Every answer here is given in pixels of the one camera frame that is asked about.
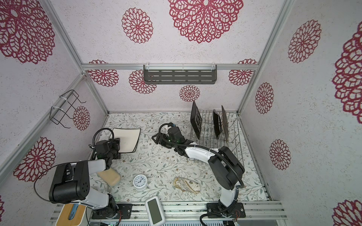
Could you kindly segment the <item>black square plate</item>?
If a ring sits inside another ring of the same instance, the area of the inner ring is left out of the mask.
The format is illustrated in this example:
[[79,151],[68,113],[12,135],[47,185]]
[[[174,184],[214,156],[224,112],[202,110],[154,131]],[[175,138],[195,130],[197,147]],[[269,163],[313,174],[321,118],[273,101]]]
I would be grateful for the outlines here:
[[202,127],[202,117],[201,117],[200,111],[199,111],[195,101],[193,101],[193,104],[192,104],[190,122],[191,122],[192,128],[193,128],[197,138],[200,139],[201,127]]

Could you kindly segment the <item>black plate yellow rim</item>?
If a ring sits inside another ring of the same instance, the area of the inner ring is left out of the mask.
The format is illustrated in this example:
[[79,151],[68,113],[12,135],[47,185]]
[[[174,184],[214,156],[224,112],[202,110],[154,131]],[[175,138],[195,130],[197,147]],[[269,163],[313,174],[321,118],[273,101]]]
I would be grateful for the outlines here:
[[227,142],[229,139],[229,128],[228,128],[228,121],[227,121],[227,113],[223,106],[222,106],[222,126],[223,126],[225,141]]

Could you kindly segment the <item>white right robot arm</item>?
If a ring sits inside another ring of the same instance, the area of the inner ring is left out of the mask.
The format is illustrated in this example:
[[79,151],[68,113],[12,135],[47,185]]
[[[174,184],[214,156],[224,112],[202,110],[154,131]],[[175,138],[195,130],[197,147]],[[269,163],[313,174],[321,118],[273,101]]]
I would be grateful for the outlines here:
[[172,123],[162,124],[151,139],[157,145],[174,149],[180,156],[207,163],[222,187],[218,209],[228,211],[236,206],[239,190],[245,187],[242,181],[245,168],[228,147],[223,146],[218,149],[199,145],[193,140],[186,139],[179,127]]

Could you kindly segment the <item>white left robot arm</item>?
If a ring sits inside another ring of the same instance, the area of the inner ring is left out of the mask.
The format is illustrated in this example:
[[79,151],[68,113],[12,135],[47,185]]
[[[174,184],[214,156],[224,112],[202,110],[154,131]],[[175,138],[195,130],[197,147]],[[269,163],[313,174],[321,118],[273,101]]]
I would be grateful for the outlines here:
[[63,163],[56,167],[49,200],[62,204],[75,202],[93,209],[98,217],[112,219],[119,213],[114,197],[92,188],[89,175],[97,173],[110,187],[120,182],[120,174],[111,167],[112,160],[120,157],[120,139],[102,140],[94,147],[101,159]]

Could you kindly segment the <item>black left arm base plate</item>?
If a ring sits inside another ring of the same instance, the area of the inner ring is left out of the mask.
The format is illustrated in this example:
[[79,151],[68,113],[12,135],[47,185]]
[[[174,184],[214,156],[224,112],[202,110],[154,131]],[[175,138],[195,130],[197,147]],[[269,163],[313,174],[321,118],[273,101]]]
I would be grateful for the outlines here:
[[122,204],[118,203],[117,207],[105,207],[98,210],[93,210],[91,214],[91,219],[129,219],[132,213],[132,204]]

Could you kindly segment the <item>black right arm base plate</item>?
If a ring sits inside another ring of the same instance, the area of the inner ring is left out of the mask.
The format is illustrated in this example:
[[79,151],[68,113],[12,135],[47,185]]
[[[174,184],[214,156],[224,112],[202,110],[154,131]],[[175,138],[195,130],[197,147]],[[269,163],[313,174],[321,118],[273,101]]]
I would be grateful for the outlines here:
[[209,202],[206,204],[208,218],[245,218],[244,205],[236,201],[230,207],[225,207],[221,202]]

